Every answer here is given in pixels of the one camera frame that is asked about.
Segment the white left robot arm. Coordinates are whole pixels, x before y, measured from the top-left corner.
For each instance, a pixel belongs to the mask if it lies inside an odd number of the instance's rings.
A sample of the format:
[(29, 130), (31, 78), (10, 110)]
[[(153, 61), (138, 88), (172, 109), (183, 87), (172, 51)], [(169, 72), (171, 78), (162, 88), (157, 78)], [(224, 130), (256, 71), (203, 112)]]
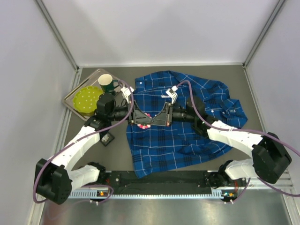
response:
[(58, 153), (36, 164), (33, 195), (40, 195), (56, 204), (64, 203), (71, 192), (91, 183), (102, 183), (106, 169), (99, 163), (90, 162), (74, 170), (84, 154), (113, 128), (112, 122), (126, 120), (131, 124), (149, 127), (153, 119), (141, 111), (131, 94), (124, 94), (126, 104), (116, 106), (114, 96), (104, 93), (99, 96), (94, 115), (79, 133)]

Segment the silver maple leaf brooch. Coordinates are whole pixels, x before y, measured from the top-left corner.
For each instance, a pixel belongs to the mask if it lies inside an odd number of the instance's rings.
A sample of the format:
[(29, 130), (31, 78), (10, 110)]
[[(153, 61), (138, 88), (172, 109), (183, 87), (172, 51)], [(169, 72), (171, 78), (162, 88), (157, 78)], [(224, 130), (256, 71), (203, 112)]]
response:
[(107, 142), (108, 140), (109, 140), (108, 135), (103, 136), (102, 139), (101, 139), (102, 142)]

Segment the pink flower brooch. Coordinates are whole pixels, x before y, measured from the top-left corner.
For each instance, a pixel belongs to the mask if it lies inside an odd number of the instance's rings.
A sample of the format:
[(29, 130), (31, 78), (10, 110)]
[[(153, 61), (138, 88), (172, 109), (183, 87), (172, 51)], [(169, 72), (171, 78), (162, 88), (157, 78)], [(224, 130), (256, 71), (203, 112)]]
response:
[[(146, 115), (147, 119), (151, 119), (152, 118), (149, 113), (145, 113), (145, 115)], [(141, 129), (148, 129), (148, 128), (151, 127), (151, 125), (149, 123), (146, 123), (146, 122), (145, 123), (139, 123), (139, 124), (137, 124), (137, 126), (139, 128), (141, 128)]]

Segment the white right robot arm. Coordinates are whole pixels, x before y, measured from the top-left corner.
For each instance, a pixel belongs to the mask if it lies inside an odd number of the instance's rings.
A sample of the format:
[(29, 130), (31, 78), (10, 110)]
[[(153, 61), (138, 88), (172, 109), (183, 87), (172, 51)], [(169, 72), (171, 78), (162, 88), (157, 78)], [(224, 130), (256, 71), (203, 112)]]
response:
[(190, 122), (196, 134), (210, 140), (224, 143), (249, 156), (245, 160), (229, 160), (207, 178), (213, 185), (227, 185), (241, 178), (260, 178), (275, 184), (292, 158), (283, 146), (274, 140), (273, 133), (266, 135), (235, 131), (222, 121), (205, 112), (204, 102), (198, 98), (188, 98), (186, 107), (175, 108), (165, 103), (163, 110), (153, 118), (154, 125), (170, 126), (174, 121)]

